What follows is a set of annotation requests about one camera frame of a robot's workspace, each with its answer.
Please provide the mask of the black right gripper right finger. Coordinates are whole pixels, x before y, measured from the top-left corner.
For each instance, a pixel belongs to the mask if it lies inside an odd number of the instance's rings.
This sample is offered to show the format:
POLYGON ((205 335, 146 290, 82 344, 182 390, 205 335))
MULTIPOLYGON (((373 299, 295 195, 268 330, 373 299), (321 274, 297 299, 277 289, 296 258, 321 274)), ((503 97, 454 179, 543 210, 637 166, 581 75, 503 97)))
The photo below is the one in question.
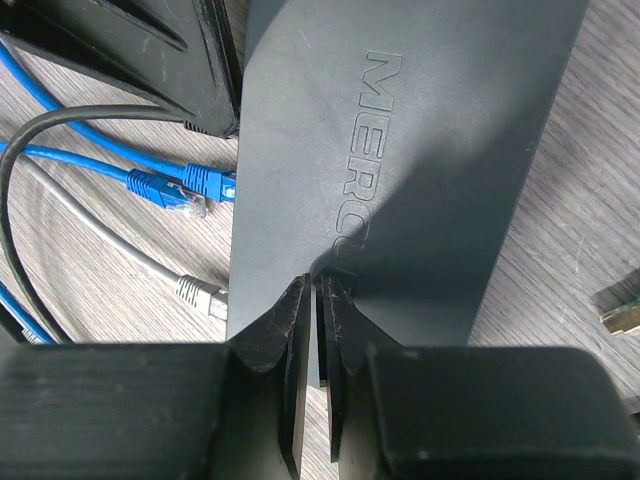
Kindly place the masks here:
POLYGON ((637 428, 590 353, 409 347, 326 277, 330 455, 343 479, 635 479, 637 428))

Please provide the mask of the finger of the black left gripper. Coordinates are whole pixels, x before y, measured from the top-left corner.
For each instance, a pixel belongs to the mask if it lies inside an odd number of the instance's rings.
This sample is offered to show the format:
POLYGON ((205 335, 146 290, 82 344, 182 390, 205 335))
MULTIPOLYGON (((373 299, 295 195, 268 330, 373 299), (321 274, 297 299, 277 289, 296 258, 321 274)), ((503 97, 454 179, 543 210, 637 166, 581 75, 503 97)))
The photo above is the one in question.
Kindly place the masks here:
POLYGON ((4 1, 1 36, 196 131, 238 132, 242 73, 222 1, 4 1))

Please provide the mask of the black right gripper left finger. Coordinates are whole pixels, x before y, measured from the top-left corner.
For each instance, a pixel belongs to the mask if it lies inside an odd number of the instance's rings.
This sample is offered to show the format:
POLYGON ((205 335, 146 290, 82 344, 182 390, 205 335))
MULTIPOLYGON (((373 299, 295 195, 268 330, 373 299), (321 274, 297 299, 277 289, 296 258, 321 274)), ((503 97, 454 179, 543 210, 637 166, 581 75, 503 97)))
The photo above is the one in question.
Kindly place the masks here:
POLYGON ((5 479, 296 479, 311 282, 223 343, 15 346, 5 479))

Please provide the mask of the dark grey network switch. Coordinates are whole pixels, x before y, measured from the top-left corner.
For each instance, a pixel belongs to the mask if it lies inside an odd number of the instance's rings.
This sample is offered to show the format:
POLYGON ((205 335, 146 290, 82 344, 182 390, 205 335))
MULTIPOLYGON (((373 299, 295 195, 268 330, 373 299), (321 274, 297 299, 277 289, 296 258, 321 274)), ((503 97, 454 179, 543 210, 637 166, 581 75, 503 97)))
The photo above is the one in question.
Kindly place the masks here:
POLYGON ((403 345, 465 345, 587 7, 251 2, 228 334, 310 273, 403 345))

